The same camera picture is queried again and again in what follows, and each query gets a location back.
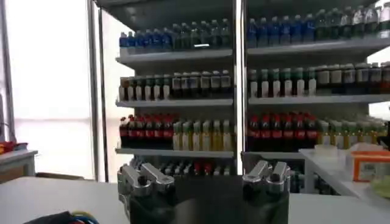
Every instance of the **beverage bottle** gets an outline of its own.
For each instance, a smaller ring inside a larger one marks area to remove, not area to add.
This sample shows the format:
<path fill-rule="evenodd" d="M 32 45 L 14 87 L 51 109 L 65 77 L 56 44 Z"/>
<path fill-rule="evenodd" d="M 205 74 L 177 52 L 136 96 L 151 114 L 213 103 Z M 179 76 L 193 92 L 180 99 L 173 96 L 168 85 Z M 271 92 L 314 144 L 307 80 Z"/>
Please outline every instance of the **beverage bottle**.
<path fill-rule="evenodd" d="M 268 97 L 269 95 L 269 82 L 268 82 L 268 69 L 261 70 L 261 97 Z"/>
<path fill-rule="evenodd" d="M 280 42 L 280 24 L 276 16 L 272 17 L 271 25 L 268 28 L 268 44 L 278 45 Z"/>
<path fill-rule="evenodd" d="M 288 16 L 283 17 L 283 21 L 280 25 L 280 44 L 290 44 L 291 36 L 290 36 L 290 20 Z"/>
<path fill-rule="evenodd" d="M 180 121 L 173 125 L 173 150 L 182 150 L 182 123 Z"/>
<path fill-rule="evenodd" d="M 325 9 L 321 9 L 316 15 L 315 40 L 321 41 L 328 38 L 328 24 Z"/>
<path fill-rule="evenodd" d="M 222 71 L 221 76 L 221 91 L 222 93 L 226 94 L 227 96 L 232 95 L 232 81 L 229 75 L 228 70 Z"/>
<path fill-rule="evenodd" d="M 201 44 L 199 28 L 196 22 L 192 22 L 191 26 L 191 48 L 195 48 L 195 45 Z"/>
<path fill-rule="evenodd" d="M 218 96 L 221 92 L 221 74 L 219 71 L 213 71 L 213 76 L 211 77 L 211 94 Z"/>
<path fill-rule="evenodd" d="M 232 33 L 230 32 L 230 24 L 227 19 L 222 20 L 221 38 L 222 47 L 232 46 Z"/>
<path fill-rule="evenodd" d="M 172 78 L 173 98 L 181 99 L 182 98 L 182 79 L 181 79 L 182 75 L 178 72 L 175 72 L 173 75 L 174 75 Z"/>
<path fill-rule="evenodd" d="M 302 21 L 300 15 L 294 17 L 294 22 L 291 24 L 290 36 L 292 43 L 300 43 L 302 41 Z"/>
<path fill-rule="evenodd" d="M 307 14 L 302 26 L 302 38 L 303 42 L 314 41 L 316 27 L 314 25 L 314 19 L 312 14 Z"/>
<path fill-rule="evenodd" d="M 223 150 L 232 152 L 233 151 L 233 137 L 230 131 L 230 121 L 224 120 L 224 136 L 223 136 Z"/>
<path fill-rule="evenodd" d="M 282 88 L 282 96 L 291 96 L 293 90 L 293 82 L 291 81 L 291 68 L 285 68 L 283 70 L 283 88 Z"/>
<path fill-rule="evenodd" d="M 262 17 L 260 24 L 257 27 L 257 47 L 268 45 L 267 19 Z"/>
<path fill-rule="evenodd" d="M 153 100 L 153 87 L 154 87 L 154 79 L 152 75 L 146 76 L 146 84 L 145 84 L 145 100 Z"/>
<path fill-rule="evenodd" d="M 340 37 L 349 39 L 352 37 L 352 9 L 346 7 L 340 20 Z"/>
<path fill-rule="evenodd" d="M 203 122 L 202 125 L 202 147 L 203 151 L 212 151 L 212 135 L 211 135 L 211 123 L 209 120 Z"/>
<path fill-rule="evenodd" d="M 378 20 L 379 16 L 374 8 L 374 5 L 371 5 L 367 11 L 366 11 L 366 16 L 364 19 L 364 33 L 366 35 L 375 35 L 378 31 Z"/>
<path fill-rule="evenodd" d="M 127 49 L 129 48 L 129 42 L 127 41 L 127 35 L 124 32 L 121 32 L 119 38 L 119 54 L 121 57 L 124 57 L 128 54 Z"/>
<path fill-rule="evenodd" d="M 200 95 L 200 73 L 199 72 L 191 72 L 190 91 L 192 97 L 199 97 Z"/>
<path fill-rule="evenodd" d="M 129 35 L 127 36 L 127 44 L 128 44 L 128 48 L 127 48 L 127 53 L 128 54 L 134 54 L 135 53 L 135 39 L 133 37 L 133 32 L 129 32 Z"/>
<path fill-rule="evenodd" d="M 334 8 L 331 10 L 328 25 L 330 26 L 330 38 L 336 40 L 340 37 L 341 12 Z"/>
<path fill-rule="evenodd" d="M 164 32 L 161 38 L 161 45 L 163 51 L 171 51 L 172 50 L 172 31 L 170 31 L 167 27 L 164 27 Z"/>
<path fill-rule="evenodd" d="M 257 47 L 257 25 L 255 19 L 249 20 L 246 34 L 247 48 Z"/>
<path fill-rule="evenodd" d="M 364 7 L 359 5 L 358 10 L 353 14 L 352 30 L 354 37 L 364 37 Z"/>
<path fill-rule="evenodd" d="M 211 47 L 220 48 L 221 47 L 221 31 L 219 29 L 219 24 L 216 19 L 211 21 Z"/>
<path fill-rule="evenodd" d="M 119 135 L 121 137 L 121 147 L 128 147 L 129 146 L 129 135 L 127 132 L 126 117 L 121 118 L 121 123 L 119 124 Z"/>
<path fill-rule="evenodd" d="M 181 50 L 183 49 L 182 37 L 181 37 L 182 28 L 180 28 L 180 26 L 175 23 L 173 24 L 172 29 L 173 29 L 172 32 L 173 49 L 175 51 Z"/>
<path fill-rule="evenodd" d="M 202 151 L 202 149 L 202 123 L 198 120 L 194 123 L 193 150 Z"/>
<path fill-rule="evenodd" d="M 257 86 L 257 71 L 255 69 L 249 70 L 249 83 L 250 83 L 250 97 L 258 97 L 258 86 Z"/>
<path fill-rule="evenodd" d="M 219 120 L 214 120 L 213 128 L 213 151 L 222 151 L 223 140 L 221 123 Z"/>

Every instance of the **bottle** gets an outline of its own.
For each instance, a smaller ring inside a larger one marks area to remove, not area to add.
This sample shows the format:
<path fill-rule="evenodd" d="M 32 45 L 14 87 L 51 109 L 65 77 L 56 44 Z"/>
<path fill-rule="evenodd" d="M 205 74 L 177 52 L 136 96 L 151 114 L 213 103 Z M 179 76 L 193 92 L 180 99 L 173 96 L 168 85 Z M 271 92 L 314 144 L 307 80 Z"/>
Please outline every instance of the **bottle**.
<path fill-rule="evenodd" d="M 268 69 L 261 70 L 261 97 L 268 97 L 269 95 L 269 82 L 268 82 Z"/>
<path fill-rule="evenodd" d="M 129 48 L 129 42 L 127 41 L 127 35 L 124 32 L 121 32 L 119 38 L 119 54 L 121 57 L 124 57 L 128 54 L 127 48 Z"/>
<path fill-rule="evenodd" d="M 213 124 L 213 151 L 221 151 L 222 150 L 222 130 L 221 123 L 219 120 L 214 120 Z"/>
<path fill-rule="evenodd" d="M 288 16 L 283 17 L 283 22 L 280 25 L 280 44 L 290 44 L 290 20 Z"/>
<path fill-rule="evenodd" d="M 303 42 L 314 41 L 316 27 L 314 26 L 314 19 L 312 14 L 307 14 L 302 28 Z"/>
<path fill-rule="evenodd" d="M 257 71 L 254 69 L 249 70 L 249 82 L 250 82 L 250 98 L 258 97 L 258 86 L 257 86 Z"/>
<path fill-rule="evenodd" d="M 211 151 L 211 142 L 212 142 L 212 135 L 211 135 L 211 124 L 209 120 L 206 120 L 203 122 L 203 132 L 202 132 L 202 147 L 203 151 Z"/>
<path fill-rule="evenodd" d="M 291 43 L 300 43 L 302 41 L 302 26 L 300 15 L 296 15 L 290 29 Z"/>
<path fill-rule="evenodd" d="M 230 131 L 230 121 L 224 120 L 224 136 L 223 136 L 223 150 L 227 152 L 233 151 L 233 137 Z"/>
<path fill-rule="evenodd" d="M 359 5 L 358 10 L 353 14 L 352 30 L 354 37 L 364 37 L 364 7 Z"/>
<path fill-rule="evenodd" d="M 280 42 L 280 24 L 276 16 L 272 17 L 271 25 L 268 28 L 268 45 L 278 45 Z"/>
<path fill-rule="evenodd" d="M 182 37 L 181 37 L 182 29 L 176 23 L 173 24 L 172 29 L 173 29 L 173 32 L 172 32 L 173 49 L 175 51 L 181 50 L 181 49 L 183 49 Z"/>
<path fill-rule="evenodd" d="M 197 26 L 196 22 L 191 23 L 192 29 L 191 29 L 191 48 L 196 48 L 198 44 L 201 44 L 200 42 L 200 35 L 199 35 L 199 28 Z"/>
<path fill-rule="evenodd" d="M 267 19 L 260 19 L 260 24 L 257 27 L 257 47 L 265 47 L 268 45 Z"/>
<path fill-rule="evenodd" d="M 366 35 L 376 35 L 378 31 L 378 20 L 378 13 L 374 8 L 374 5 L 371 5 L 368 7 L 364 19 L 364 33 Z"/>
<path fill-rule="evenodd" d="M 249 26 L 247 28 L 247 48 L 255 48 L 257 47 L 257 25 L 255 19 L 249 20 Z"/>
<path fill-rule="evenodd" d="M 352 37 L 352 9 L 346 7 L 340 20 L 340 37 L 349 39 Z"/>
<path fill-rule="evenodd" d="M 221 29 L 221 42 L 222 47 L 232 47 L 232 33 L 230 32 L 230 24 L 227 19 L 222 20 L 222 29 Z"/>
<path fill-rule="evenodd" d="M 328 25 L 326 21 L 325 9 L 321 9 L 316 15 L 315 40 L 321 41 L 328 38 Z"/>
<path fill-rule="evenodd" d="M 202 123 L 196 121 L 194 123 L 194 134 L 193 134 L 193 150 L 202 151 Z"/>
<path fill-rule="evenodd" d="M 216 19 L 211 21 L 211 47 L 220 48 L 221 47 L 221 31 L 219 29 L 219 24 Z"/>

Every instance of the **water bottle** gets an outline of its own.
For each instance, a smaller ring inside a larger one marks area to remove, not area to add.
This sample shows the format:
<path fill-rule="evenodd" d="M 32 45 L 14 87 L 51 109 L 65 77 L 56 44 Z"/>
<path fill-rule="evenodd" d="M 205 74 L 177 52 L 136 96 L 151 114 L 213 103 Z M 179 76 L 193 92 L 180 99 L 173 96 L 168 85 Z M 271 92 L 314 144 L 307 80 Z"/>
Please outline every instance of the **water bottle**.
<path fill-rule="evenodd" d="M 316 27 L 314 26 L 314 19 L 312 14 L 307 14 L 305 22 L 302 26 L 302 37 L 304 42 L 314 41 L 314 34 Z"/>
<path fill-rule="evenodd" d="M 302 41 L 302 21 L 300 15 L 294 17 L 294 22 L 290 28 L 290 36 L 292 43 L 300 43 Z"/>
<path fill-rule="evenodd" d="M 271 25 L 268 29 L 268 44 L 270 46 L 278 45 L 280 39 L 280 24 L 276 16 L 272 17 Z"/>
<path fill-rule="evenodd" d="M 249 26 L 247 28 L 246 41 L 248 48 L 254 48 L 257 45 L 257 35 L 256 35 L 256 21 L 255 19 L 249 20 Z"/>
<path fill-rule="evenodd" d="M 128 48 L 127 48 L 127 52 L 129 54 L 134 54 L 135 53 L 135 39 L 133 37 L 133 32 L 129 32 L 129 36 L 127 36 L 127 44 L 128 44 Z"/>
<path fill-rule="evenodd" d="M 191 37 L 190 28 L 187 23 L 182 23 L 182 32 L 180 33 L 180 39 L 182 40 L 182 49 L 191 49 Z"/>
<path fill-rule="evenodd" d="M 222 20 L 222 29 L 221 29 L 221 45 L 222 47 L 231 47 L 232 41 L 231 41 L 231 33 L 230 33 L 230 24 L 227 19 Z"/>
<path fill-rule="evenodd" d="M 177 25 L 176 23 L 173 24 L 172 26 L 172 30 L 173 30 L 173 33 L 172 33 L 172 43 L 173 43 L 173 49 L 175 51 L 178 51 L 182 48 L 182 39 L 180 37 L 180 34 L 182 32 L 182 29 L 180 28 L 179 25 Z"/>
<path fill-rule="evenodd" d="M 359 5 L 358 10 L 353 14 L 352 30 L 354 37 L 364 37 L 364 7 Z"/>
<path fill-rule="evenodd" d="M 352 37 L 352 8 L 346 7 L 340 20 L 340 37 L 349 39 Z"/>
<path fill-rule="evenodd" d="M 366 35 L 375 35 L 378 31 L 378 13 L 374 5 L 368 7 L 364 19 L 364 33 Z"/>
<path fill-rule="evenodd" d="M 221 47 L 221 31 L 219 30 L 219 24 L 216 19 L 211 21 L 211 47 Z"/>
<path fill-rule="evenodd" d="M 192 22 L 191 26 L 191 48 L 195 48 L 195 45 L 201 44 L 199 28 L 196 22 Z"/>
<path fill-rule="evenodd" d="M 260 19 L 260 24 L 257 27 L 257 46 L 264 47 L 268 45 L 268 34 L 267 34 L 267 19 Z"/>
<path fill-rule="evenodd" d="M 288 16 L 283 17 L 283 22 L 280 25 L 280 44 L 290 44 L 290 20 Z"/>
<path fill-rule="evenodd" d="M 168 28 L 164 28 L 163 36 L 161 38 L 161 45 L 163 51 L 172 50 L 172 32 Z"/>

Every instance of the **plastic bottle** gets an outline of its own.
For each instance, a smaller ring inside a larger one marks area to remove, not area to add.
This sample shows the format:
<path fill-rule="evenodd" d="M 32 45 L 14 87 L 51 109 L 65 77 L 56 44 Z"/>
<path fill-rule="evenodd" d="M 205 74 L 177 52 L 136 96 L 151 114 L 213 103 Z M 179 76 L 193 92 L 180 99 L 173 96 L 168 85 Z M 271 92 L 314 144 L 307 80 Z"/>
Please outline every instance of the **plastic bottle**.
<path fill-rule="evenodd" d="M 201 44 L 199 28 L 196 22 L 191 23 L 191 48 L 195 48 L 196 45 Z"/>
<path fill-rule="evenodd" d="M 211 47 L 220 48 L 221 47 L 221 30 L 216 19 L 211 21 Z"/>
<path fill-rule="evenodd" d="M 358 10 L 353 14 L 352 30 L 354 37 L 364 37 L 364 7 L 359 5 Z"/>
<path fill-rule="evenodd" d="M 280 44 L 290 44 L 291 36 L 290 36 L 290 20 L 288 16 L 283 17 L 283 21 L 280 25 Z"/>
<path fill-rule="evenodd" d="M 340 37 L 349 39 L 352 37 L 352 8 L 346 7 L 340 20 Z"/>
<path fill-rule="evenodd" d="M 260 24 L 257 27 L 257 47 L 268 45 L 267 19 L 260 19 Z"/>
<path fill-rule="evenodd" d="M 232 33 L 227 19 L 222 20 L 221 39 L 222 47 L 232 47 Z"/>
<path fill-rule="evenodd" d="M 290 28 L 291 43 L 300 43 L 302 41 L 302 26 L 300 15 L 296 15 Z"/>
<path fill-rule="evenodd" d="M 247 28 L 247 48 L 255 48 L 257 47 L 257 25 L 255 19 L 249 20 L 249 26 Z"/>
<path fill-rule="evenodd" d="M 302 28 L 303 42 L 314 41 L 316 26 L 314 25 L 314 19 L 312 14 L 307 14 Z"/>
<path fill-rule="evenodd" d="M 272 17 L 271 25 L 268 28 L 268 45 L 274 46 L 280 43 L 280 24 L 276 16 Z"/>

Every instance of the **shelf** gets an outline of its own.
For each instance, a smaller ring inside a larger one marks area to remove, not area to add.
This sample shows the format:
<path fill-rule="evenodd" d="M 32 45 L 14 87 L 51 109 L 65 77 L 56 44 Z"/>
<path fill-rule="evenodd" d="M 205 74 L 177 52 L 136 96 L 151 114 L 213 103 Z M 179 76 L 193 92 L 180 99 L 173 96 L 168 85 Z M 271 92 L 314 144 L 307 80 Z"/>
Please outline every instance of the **shelf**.
<path fill-rule="evenodd" d="M 176 157 L 193 157 L 193 158 L 233 158 L 233 152 L 206 152 L 206 151 L 173 151 L 173 150 L 156 150 L 156 149 L 130 149 L 117 148 L 118 154 L 133 154 L 140 156 L 176 156 Z"/>
<path fill-rule="evenodd" d="M 384 101 L 390 101 L 389 94 L 250 98 L 248 103 L 249 105 L 277 105 L 309 103 L 377 103 Z"/>
<path fill-rule="evenodd" d="M 157 52 L 146 54 L 129 54 L 117 57 L 116 61 L 135 70 L 149 70 L 161 68 L 172 69 L 173 67 L 186 66 L 194 68 L 194 64 L 229 62 L 232 59 L 231 49 L 203 49 L 178 52 Z"/>
<path fill-rule="evenodd" d="M 303 159 L 299 152 L 243 152 L 243 155 L 260 155 L 265 159 Z"/>
<path fill-rule="evenodd" d="M 233 99 L 194 99 L 194 100 L 159 100 L 159 101 L 116 101 L 118 107 L 215 107 L 231 106 Z"/>

